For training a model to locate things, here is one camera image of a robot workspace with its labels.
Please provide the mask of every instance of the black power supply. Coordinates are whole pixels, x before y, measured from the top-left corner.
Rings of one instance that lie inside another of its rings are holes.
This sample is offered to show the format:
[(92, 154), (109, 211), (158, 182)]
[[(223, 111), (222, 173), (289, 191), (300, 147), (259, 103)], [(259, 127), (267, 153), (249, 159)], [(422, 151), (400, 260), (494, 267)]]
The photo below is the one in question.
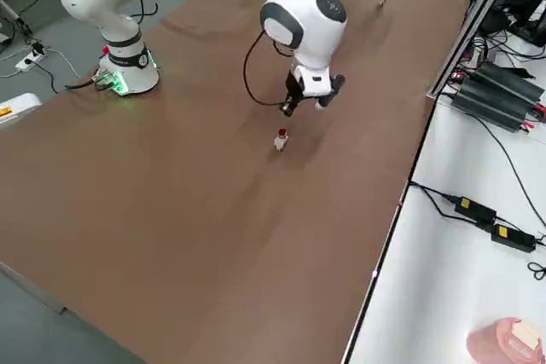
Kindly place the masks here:
[(455, 212), (469, 217), (480, 224), (493, 225), (497, 219), (497, 211), (474, 202), (464, 196), (455, 203)]
[(525, 253), (531, 253), (537, 249), (537, 238), (532, 234), (500, 224), (496, 224), (491, 230), (491, 240)]

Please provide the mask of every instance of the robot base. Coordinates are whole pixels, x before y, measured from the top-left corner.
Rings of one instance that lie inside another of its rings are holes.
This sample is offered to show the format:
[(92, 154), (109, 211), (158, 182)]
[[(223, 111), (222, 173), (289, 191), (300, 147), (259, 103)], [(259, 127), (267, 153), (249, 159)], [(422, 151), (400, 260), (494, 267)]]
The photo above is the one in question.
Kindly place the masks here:
[(334, 78), (330, 77), (330, 81), (332, 83), (332, 91), (330, 94), (320, 97), (305, 97), (304, 91), (298, 83), (298, 80), (296, 80), (296, 77), (292, 74), (292, 72), (289, 72), (286, 81), (288, 90), (287, 98), (284, 101), (284, 104), (281, 105), (280, 110), (287, 117), (292, 117), (293, 110), (296, 109), (298, 104), (300, 104), (303, 100), (309, 100), (311, 98), (317, 100), (315, 104), (315, 108), (317, 110), (326, 108), (330, 102), (332, 102), (334, 97), (339, 94), (341, 87), (345, 83), (345, 77), (338, 74)]
[(150, 91), (160, 81), (154, 59), (149, 52), (148, 64), (144, 68), (119, 66), (108, 55), (101, 58), (99, 67), (101, 71), (110, 72), (117, 79), (112, 90), (120, 96)]

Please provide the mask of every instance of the green led light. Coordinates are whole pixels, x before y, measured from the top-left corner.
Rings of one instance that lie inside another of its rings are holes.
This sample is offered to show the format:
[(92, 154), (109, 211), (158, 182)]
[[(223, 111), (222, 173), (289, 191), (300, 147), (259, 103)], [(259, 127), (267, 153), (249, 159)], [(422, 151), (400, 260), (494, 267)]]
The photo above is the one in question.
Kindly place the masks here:
[(120, 72), (115, 72), (113, 74), (113, 87), (112, 90), (114, 90), (119, 95), (125, 95), (129, 93), (129, 87), (127, 87), (127, 84), (125, 80), (123, 79), (123, 75)]
[(150, 50), (148, 50), (148, 58), (150, 59), (150, 61), (152, 61), (154, 68), (157, 70), (157, 64), (155, 64), (154, 57), (152, 56), (152, 52)]

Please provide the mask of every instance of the electrical outlet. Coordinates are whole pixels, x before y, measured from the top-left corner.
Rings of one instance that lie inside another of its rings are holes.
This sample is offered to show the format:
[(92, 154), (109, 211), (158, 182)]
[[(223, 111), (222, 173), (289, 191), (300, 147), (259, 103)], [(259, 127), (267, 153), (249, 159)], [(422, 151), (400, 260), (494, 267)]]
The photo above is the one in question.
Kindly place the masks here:
[[(15, 68), (21, 72), (28, 72), (30, 69), (34, 67), (34, 63), (40, 62), (45, 56), (46, 56), (45, 51), (44, 51), (44, 54), (41, 55), (35, 52), (34, 50), (32, 50), (23, 60), (21, 60), (15, 65)], [(30, 60), (32, 63), (26, 64), (25, 60)]]

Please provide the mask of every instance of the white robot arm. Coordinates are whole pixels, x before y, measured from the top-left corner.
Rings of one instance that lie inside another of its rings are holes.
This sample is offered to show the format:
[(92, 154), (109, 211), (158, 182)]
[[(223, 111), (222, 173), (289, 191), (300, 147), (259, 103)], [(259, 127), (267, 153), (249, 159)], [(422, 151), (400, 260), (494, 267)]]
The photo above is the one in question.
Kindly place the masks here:
[(100, 71), (119, 95), (151, 90), (159, 81), (154, 61), (146, 48), (138, 24), (119, 8), (130, 0), (61, 0), (69, 14), (96, 26), (108, 52)]
[(270, 38), (294, 50), (281, 110), (290, 116), (308, 98), (317, 100), (317, 109), (325, 108), (345, 82), (343, 76), (332, 78), (329, 67), (347, 24), (341, 1), (267, 0), (260, 21)]

